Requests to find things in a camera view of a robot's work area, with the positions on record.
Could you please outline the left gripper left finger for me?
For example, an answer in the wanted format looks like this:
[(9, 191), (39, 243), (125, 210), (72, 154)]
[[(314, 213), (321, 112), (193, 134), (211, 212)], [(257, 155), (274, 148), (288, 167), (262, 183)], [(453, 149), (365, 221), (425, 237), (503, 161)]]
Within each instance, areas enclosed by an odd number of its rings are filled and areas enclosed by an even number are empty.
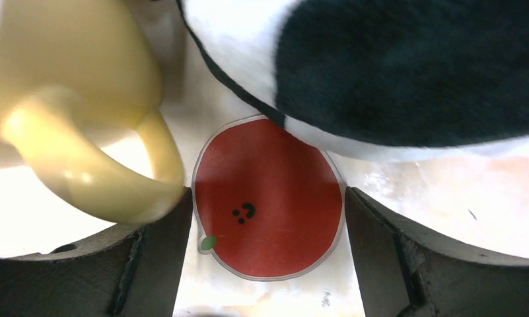
[(145, 226), (114, 225), (49, 254), (0, 259), (0, 316), (171, 316), (192, 193)]

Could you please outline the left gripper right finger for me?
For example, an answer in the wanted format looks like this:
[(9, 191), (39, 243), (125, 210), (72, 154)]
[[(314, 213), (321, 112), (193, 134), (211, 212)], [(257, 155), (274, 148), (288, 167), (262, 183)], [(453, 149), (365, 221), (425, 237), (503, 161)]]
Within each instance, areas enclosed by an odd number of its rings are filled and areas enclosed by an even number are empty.
[(345, 191), (353, 263), (367, 316), (529, 316), (529, 259), (445, 236)]

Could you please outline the red apple coaster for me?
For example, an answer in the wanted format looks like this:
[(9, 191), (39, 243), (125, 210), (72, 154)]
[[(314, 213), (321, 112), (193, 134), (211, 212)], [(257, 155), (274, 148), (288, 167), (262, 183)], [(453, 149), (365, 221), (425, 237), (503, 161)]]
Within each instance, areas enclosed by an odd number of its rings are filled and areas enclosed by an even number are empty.
[(228, 123), (192, 174), (199, 253), (250, 281), (284, 281), (320, 265), (345, 223), (331, 158), (263, 115)]

